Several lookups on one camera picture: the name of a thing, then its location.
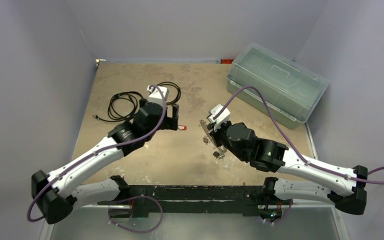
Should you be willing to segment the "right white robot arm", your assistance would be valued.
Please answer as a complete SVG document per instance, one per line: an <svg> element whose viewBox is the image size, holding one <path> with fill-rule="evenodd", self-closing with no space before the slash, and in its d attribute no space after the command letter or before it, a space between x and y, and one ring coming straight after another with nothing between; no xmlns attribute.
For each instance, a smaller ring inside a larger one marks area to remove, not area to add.
<svg viewBox="0 0 384 240"><path fill-rule="evenodd" d="M257 137L255 131L242 122L215 123L203 127L208 140L216 148L224 148L240 161L258 171L281 173L301 178L301 181L268 177L260 196L268 204L276 200L304 199L334 205L351 215L362 215L367 205L368 169L331 165L317 159L299 156L280 142Z"/></svg>

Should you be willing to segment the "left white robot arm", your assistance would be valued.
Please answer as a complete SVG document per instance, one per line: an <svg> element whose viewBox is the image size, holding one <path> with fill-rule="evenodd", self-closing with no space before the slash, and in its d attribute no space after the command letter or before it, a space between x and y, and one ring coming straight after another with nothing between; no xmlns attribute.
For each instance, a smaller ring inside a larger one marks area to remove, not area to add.
<svg viewBox="0 0 384 240"><path fill-rule="evenodd" d="M167 109L162 99L143 100L130 119L116 125L75 160L50 172L38 170L33 173L30 179L32 202L27 209L27 220L55 224L85 205L101 201L114 201L118 205L126 203L128 185L121 176L110 177L98 184L84 184L84 181L142 148L157 131L178 130L179 105L171 106L171 116L167 115Z"/></svg>

